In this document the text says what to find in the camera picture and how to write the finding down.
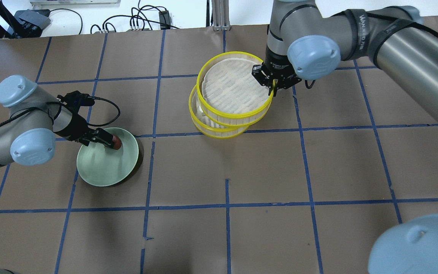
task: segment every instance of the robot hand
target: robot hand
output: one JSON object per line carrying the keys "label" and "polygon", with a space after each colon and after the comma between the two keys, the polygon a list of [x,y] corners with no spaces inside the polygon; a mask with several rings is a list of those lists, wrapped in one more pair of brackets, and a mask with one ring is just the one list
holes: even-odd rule
{"label": "robot hand", "polygon": [[[54,156],[54,133],[85,146],[96,142],[113,149],[121,147],[116,135],[100,128],[118,118],[120,110],[116,104],[78,91],[59,99],[20,75],[0,83],[0,103],[10,108],[10,119],[0,123],[0,167],[13,161],[22,165],[46,163]],[[118,110],[109,123],[92,125],[78,114],[81,106],[92,106],[96,99],[107,101]]]}
{"label": "robot hand", "polygon": [[275,0],[266,58],[252,75],[275,95],[330,74],[340,61],[368,56],[438,121],[438,33],[422,21],[411,6],[322,18],[315,0]]}

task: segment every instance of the green bowl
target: green bowl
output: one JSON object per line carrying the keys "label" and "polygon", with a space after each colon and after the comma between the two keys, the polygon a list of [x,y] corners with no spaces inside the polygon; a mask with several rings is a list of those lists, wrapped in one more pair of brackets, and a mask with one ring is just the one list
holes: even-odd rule
{"label": "green bowl", "polygon": [[136,138],[122,128],[106,128],[117,135],[123,146],[114,150],[103,144],[82,145],[77,155],[77,170],[85,182],[93,186],[110,186],[125,179],[136,166],[139,147]]}

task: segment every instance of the white floor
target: white floor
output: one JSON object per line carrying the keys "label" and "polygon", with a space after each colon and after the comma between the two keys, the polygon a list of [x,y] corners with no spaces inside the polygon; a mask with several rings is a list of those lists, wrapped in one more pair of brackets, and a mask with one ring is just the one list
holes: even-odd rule
{"label": "white floor", "polygon": [[[81,14],[84,27],[82,33],[90,33],[92,24],[101,25],[103,21],[116,14],[130,15],[131,7],[136,7],[138,0],[121,0],[115,4],[72,4],[32,6],[29,0],[3,0],[12,14],[25,9],[68,8]],[[143,5],[162,5],[172,14],[173,25],[179,28],[197,28],[205,26],[206,0],[141,0]],[[232,25],[267,24],[270,22],[273,0],[230,0],[229,11]],[[438,1],[427,0],[317,0],[317,5],[325,17],[348,8],[374,10],[391,5],[412,5],[421,11],[422,16],[438,15]],[[149,19],[158,21],[158,12],[147,11]],[[52,23],[42,36],[72,35],[79,32],[80,19],[69,11],[55,11],[51,14]],[[118,32],[129,29],[129,18],[114,18],[111,22]]]}

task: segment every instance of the yellow basket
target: yellow basket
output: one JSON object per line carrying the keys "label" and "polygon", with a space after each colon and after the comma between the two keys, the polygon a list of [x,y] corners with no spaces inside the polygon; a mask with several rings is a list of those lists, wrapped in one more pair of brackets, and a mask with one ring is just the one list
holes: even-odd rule
{"label": "yellow basket", "polygon": [[243,127],[226,127],[214,121],[211,121],[203,112],[197,98],[197,89],[194,87],[189,96],[189,111],[194,125],[200,132],[205,135],[216,139],[229,139],[236,137],[248,129],[247,126]]}
{"label": "yellow basket", "polygon": [[198,77],[197,77],[197,83],[196,83],[196,89],[197,89],[197,96],[200,103],[200,106],[202,107],[202,110],[204,113],[214,122],[228,126],[228,127],[245,127],[250,126],[257,121],[259,121],[263,116],[265,116],[266,112],[268,111],[271,101],[273,100],[273,92],[268,97],[266,102],[260,106],[259,108],[255,109],[254,111],[250,111],[247,113],[242,114],[231,114],[226,113],[223,111],[219,111],[212,107],[210,104],[207,103],[207,100],[204,98],[202,92],[201,92],[201,86],[202,82],[205,79],[206,73],[215,65],[218,64],[221,61],[224,61],[226,59],[246,59],[249,61],[253,61],[256,64],[261,64],[262,60],[253,54],[249,54],[246,52],[240,52],[240,51],[232,51],[232,52],[226,52],[219,54],[209,61],[202,67],[200,70]]}

